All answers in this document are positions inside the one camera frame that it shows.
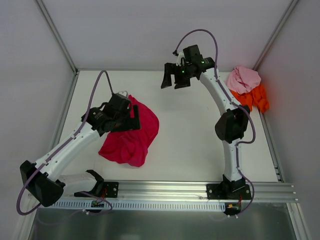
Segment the magenta t shirt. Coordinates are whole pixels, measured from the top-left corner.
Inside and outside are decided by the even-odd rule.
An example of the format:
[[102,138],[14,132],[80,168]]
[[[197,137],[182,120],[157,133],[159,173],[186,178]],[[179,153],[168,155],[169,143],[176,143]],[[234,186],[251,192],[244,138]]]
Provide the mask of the magenta t shirt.
[[98,154],[111,162],[139,168],[146,161],[148,149],[159,132],[160,122],[146,105],[132,95],[128,98],[138,106],[141,128],[109,133]]

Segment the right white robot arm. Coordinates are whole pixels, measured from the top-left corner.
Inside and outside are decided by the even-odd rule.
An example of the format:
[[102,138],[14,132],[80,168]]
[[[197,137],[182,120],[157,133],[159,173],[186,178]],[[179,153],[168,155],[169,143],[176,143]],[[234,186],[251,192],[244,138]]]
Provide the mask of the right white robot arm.
[[206,186],[208,199],[236,199],[250,190],[241,173],[240,143],[247,130],[250,109],[242,106],[220,80],[215,61],[203,57],[197,45],[175,50],[175,63],[164,65],[161,88],[174,86],[175,89],[191,85],[191,79],[197,78],[216,103],[220,118],[214,126],[217,137],[222,141],[224,151],[224,173],[219,184]]

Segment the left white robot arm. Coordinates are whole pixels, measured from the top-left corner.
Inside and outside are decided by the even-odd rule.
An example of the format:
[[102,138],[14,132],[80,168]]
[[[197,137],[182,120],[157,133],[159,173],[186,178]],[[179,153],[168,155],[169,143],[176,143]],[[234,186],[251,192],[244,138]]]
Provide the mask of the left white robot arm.
[[63,175],[65,168],[88,145],[109,133],[140,129],[139,108],[126,91],[112,94],[108,102],[93,107],[81,117],[79,125],[49,153],[20,166],[26,189],[44,207],[50,207],[63,195],[101,197],[105,180],[92,169],[83,174]]

